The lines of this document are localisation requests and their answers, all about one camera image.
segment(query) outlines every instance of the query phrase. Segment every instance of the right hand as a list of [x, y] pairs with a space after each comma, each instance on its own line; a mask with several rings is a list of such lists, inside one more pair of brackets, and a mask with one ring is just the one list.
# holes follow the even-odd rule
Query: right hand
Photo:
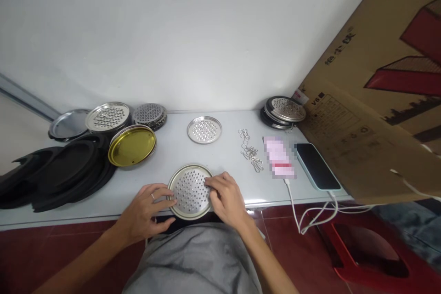
[[249, 222], [251, 217], [245, 208], [239, 186], [228, 172], [205, 178], [205, 185], [214, 188], [210, 192], [211, 204], [225, 224], [239, 230]]

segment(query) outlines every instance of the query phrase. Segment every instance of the metal grater disc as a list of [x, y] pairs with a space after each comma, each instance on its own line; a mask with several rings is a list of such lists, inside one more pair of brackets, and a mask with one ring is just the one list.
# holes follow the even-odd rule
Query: metal grater disc
[[117, 130], [130, 115], [129, 106], [122, 102], [108, 102], [92, 110], [86, 117], [86, 127], [92, 132]]
[[269, 110], [276, 118], [288, 122], [300, 122], [305, 119], [306, 111], [301, 106], [285, 96], [275, 96], [269, 101]]
[[180, 168], [171, 177], [169, 189], [177, 199], [171, 211], [179, 218], [193, 221], [204, 216], [211, 207], [210, 188], [205, 186], [205, 177], [212, 177], [211, 172], [198, 164], [190, 164]]
[[146, 103], [139, 106], [133, 113], [133, 120], [136, 124], [152, 124], [167, 116], [167, 110], [156, 103]]
[[190, 122], [187, 133], [194, 142], [209, 144], [219, 139], [222, 134], [222, 125], [213, 117], [201, 116]]

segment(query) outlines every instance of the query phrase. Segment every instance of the silver metal lid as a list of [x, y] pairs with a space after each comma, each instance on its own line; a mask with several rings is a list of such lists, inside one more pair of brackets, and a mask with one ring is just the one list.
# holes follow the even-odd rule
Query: silver metal lid
[[180, 168], [171, 177], [169, 189], [177, 199], [171, 211], [179, 218], [187, 221], [204, 216], [211, 207], [210, 188], [205, 186], [205, 177], [212, 177], [211, 172], [198, 164], [190, 164]]
[[87, 132], [85, 118], [90, 109], [74, 109], [60, 115], [49, 126], [49, 134], [55, 139], [68, 141]]
[[136, 124], [152, 124], [161, 121], [167, 116], [167, 110], [157, 103], [146, 103], [139, 106], [133, 113], [133, 121]]
[[209, 144], [219, 139], [222, 134], [222, 125], [213, 117], [201, 116], [190, 122], [187, 133], [194, 142]]
[[275, 98], [271, 101], [274, 107], [271, 113], [281, 120], [288, 122], [300, 122], [305, 119], [305, 109], [287, 98]]
[[108, 102], [92, 110], [85, 119], [92, 132], [117, 130], [124, 126], [130, 115], [129, 106], [122, 102]]

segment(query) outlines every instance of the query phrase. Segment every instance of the left hand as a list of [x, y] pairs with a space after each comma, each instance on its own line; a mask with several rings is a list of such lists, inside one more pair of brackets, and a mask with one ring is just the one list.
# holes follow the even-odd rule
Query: left hand
[[116, 224], [108, 230], [109, 234], [115, 236], [124, 247], [127, 247], [166, 231], [176, 218], [171, 217], [165, 222], [156, 224], [152, 217], [162, 209], [176, 204], [177, 200], [154, 203], [153, 197], [157, 199], [162, 196], [173, 196], [173, 192], [167, 188], [167, 185], [143, 186]]

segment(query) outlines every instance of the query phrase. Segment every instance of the charging cable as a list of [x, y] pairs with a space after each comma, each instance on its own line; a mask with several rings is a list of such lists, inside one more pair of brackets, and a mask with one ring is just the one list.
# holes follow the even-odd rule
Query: charging cable
[[[411, 184], [409, 184], [409, 182], [402, 176], [400, 175], [400, 173], [398, 173], [397, 171], [390, 169], [390, 171], [394, 174], [396, 174], [397, 176], [401, 177], [403, 180], [404, 185], [406, 185], [412, 192], [427, 197], [427, 198], [433, 198], [439, 202], [441, 202], [441, 198], [437, 197], [437, 196], [433, 196], [433, 195], [429, 195], [429, 194], [425, 194], [420, 192], [419, 190], [417, 190], [415, 187], [413, 187]], [[326, 202], [325, 205], [322, 208], [318, 208], [318, 207], [314, 207], [314, 208], [309, 208], [307, 209], [301, 219], [300, 222], [297, 220], [297, 215], [295, 213], [295, 208], [294, 208], [294, 200], [293, 200], [293, 195], [291, 193], [291, 187], [290, 187], [290, 182], [289, 179], [284, 179], [283, 180], [284, 183], [286, 184], [287, 188], [288, 188], [288, 193], [289, 193], [289, 198], [291, 200], [291, 207], [293, 208], [293, 214], [294, 214], [294, 219], [295, 219], [295, 224], [297, 226], [297, 229], [299, 231], [300, 234], [304, 235], [306, 233], [306, 231], [308, 231], [309, 228], [316, 226], [316, 225], [320, 225], [320, 224], [324, 224], [326, 222], [329, 222], [330, 220], [332, 220], [338, 212], [344, 213], [344, 214], [361, 214], [361, 213], [365, 213], [368, 211], [371, 211], [373, 207], [376, 207], [378, 205], [381, 204], [367, 204], [367, 205], [357, 205], [357, 206], [350, 206], [350, 207], [342, 207], [339, 206], [338, 202], [337, 202], [337, 198], [335, 197], [334, 193], [332, 191], [327, 191], [329, 196], [331, 197], [331, 199], [333, 200], [333, 202], [331, 203], [332, 208], [327, 208], [329, 202]], [[311, 211], [311, 210], [319, 210], [319, 212], [317, 213], [317, 215], [311, 220], [311, 222], [305, 226], [304, 228], [302, 228], [302, 222], [303, 219], [305, 218], [306, 214]], [[329, 216], [327, 219], [323, 220], [323, 221], [319, 221], [316, 222], [316, 220], [320, 217], [320, 215], [323, 213], [323, 211], [325, 210], [333, 210], [334, 212], [332, 213], [331, 216]]]
[[435, 199], [436, 201], [441, 202], [441, 198], [440, 197], [429, 195], [429, 194], [425, 194], [425, 193], [422, 193], [419, 190], [417, 190], [415, 187], [413, 187], [411, 184], [409, 184], [408, 181], [402, 175], [400, 175], [400, 173], [398, 171], [396, 171], [394, 169], [390, 169], [389, 171], [394, 173], [394, 174], [396, 174], [400, 178], [402, 178], [404, 185], [406, 185], [412, 192], [414, 192], [416, 194], [419, 194], [421, 196], [427, 197], [427, 198]]

